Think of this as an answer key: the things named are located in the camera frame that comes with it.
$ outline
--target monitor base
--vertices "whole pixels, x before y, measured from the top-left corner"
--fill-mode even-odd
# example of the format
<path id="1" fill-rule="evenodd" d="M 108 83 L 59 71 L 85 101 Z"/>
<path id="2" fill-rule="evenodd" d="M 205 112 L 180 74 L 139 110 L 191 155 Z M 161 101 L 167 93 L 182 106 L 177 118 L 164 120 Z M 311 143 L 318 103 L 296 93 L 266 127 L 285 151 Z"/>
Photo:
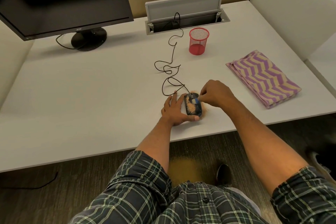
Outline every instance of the monitor base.
<path id="1" fill-rule="evenodd" d="M 71 39 L 71 44 L 79 51 L 87 52 L 101 46 L 107 38 L 106 30 L 94 28 L 77 32 Z"/>

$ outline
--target dark floor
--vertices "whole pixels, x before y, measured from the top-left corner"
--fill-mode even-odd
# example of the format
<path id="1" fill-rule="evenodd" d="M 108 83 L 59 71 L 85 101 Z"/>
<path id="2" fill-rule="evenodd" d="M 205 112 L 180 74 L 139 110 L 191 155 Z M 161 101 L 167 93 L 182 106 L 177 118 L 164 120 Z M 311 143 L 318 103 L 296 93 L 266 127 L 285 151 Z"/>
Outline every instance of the dark floor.
<path id="1" fill-rule="evenodd" d="M 335 115 L 269 127 L 304 157 L 308 146 L 320 148 L 327 142 L 336 142 Z M 266 190 L 250 167 L 237 132 L 178 141 L 170 146 L 173 162 L 169 173 L 173 182 L 189 179 L 213 183 L 217 165 L 228 163 L 233 172 L 233 186 L 256 202 L 268 222 L 280 223 L 271 208 Z M 57 179 L 42 189 L 0 189 L 0 223 L 67 223 L 104 190 L 128 152 L 0 173 L 0 186 L 31 187 L 51 180 L 59 171 Z M 186 170 L 195 170 L 197 174 L 190 174 Z"/>

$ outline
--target hand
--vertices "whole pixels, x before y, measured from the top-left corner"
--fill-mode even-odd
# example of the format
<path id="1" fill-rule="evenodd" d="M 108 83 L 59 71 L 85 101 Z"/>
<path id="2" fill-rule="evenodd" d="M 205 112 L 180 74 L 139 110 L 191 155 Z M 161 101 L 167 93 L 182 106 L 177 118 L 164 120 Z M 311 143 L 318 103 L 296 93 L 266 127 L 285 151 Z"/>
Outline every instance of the hand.
<path id="1" fill-rule="evenodd" d="M 172 126 L 180 125 L 185 121 L 197 121 L 200 119 L 196 115 L 186 115 L 184 113 L 181 113 L 181 106 L 185 95 L 186 94 L 182 94 L 176 101 L 177 93 L 175 91 L 173 97 L 169 96 L 167 98 L 164 107 L 161 110 L 162 118 L 165 119 Z"/>
<path id="2" fill-rule="evenodd" d="M 201 90 L 198 100 L 227 111 L 232 104 L 239 102 L 228 86 L 220 81 L 209 80 Z"/>

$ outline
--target striped towel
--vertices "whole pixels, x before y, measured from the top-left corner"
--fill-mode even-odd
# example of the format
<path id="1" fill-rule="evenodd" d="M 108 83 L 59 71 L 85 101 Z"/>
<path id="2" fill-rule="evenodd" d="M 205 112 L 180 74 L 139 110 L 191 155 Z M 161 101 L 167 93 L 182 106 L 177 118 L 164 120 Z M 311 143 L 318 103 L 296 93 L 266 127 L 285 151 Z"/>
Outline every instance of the striped towel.
<path id="1" fill-rule="evenodd" d="M 267 109 L 291 99 L 302 90 L 257 50 L 226 65 Z"/>

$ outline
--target black mouse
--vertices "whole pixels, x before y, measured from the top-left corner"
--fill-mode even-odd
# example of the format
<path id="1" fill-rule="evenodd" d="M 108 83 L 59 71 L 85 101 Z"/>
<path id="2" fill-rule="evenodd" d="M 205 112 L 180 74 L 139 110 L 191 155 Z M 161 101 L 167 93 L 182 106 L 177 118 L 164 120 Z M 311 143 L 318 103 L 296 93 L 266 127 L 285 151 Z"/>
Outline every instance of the black mouse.
<path id="1" fill-rule="evenodd" d="M 197 93 L 188 93 L 184 96 L 185 109 L 187 115 L 202 115 L 202 106 L 201 102 L 198 101 L 199 95 Z"/>

